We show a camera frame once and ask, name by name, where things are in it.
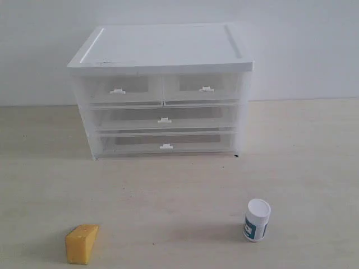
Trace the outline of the white bottle teal label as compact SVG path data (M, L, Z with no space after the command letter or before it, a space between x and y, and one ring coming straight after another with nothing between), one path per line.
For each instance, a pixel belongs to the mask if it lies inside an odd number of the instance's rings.
M248 202L243 225L243 234L251 242L262 241L271 214L270 205L258 198Z

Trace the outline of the bottom wide clear drawer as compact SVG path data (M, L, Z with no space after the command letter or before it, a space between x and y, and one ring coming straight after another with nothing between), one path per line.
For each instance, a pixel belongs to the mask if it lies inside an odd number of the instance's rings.
M134 133L101 135L102 155L155 154L184 152L235 152L231 131Z

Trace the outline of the white plastic drawer cabinet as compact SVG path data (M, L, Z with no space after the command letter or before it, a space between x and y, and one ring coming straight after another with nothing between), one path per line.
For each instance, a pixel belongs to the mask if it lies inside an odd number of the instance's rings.
M97 27L67 65L73 81L73 91L85 128L90 151L94 159L121 157L124 154L102 155L99 153L101 135L213 132L235 133L235 152L238 156L243 144L248 94L254 61L246 51L240 35L231 23L168 24L168 25L106 25ZM198 73L240 73L242 82L240 98L225 103L166 104L163 78L168 75ZM92 104L87 86L96 77L104 76L159 76L162 78L162 103L149 104ZM140 109L161 107L237 105L236 125L218 128L136 129L99 131L94 123L94 110ZM155 153L155 154L202 154L207 152Z

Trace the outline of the yellow cheese wedge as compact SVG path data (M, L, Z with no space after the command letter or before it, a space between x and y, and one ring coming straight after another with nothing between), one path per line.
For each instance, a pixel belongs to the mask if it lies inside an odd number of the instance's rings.
M82 224L65 237L67 263L87 265L90 261L99 225Z

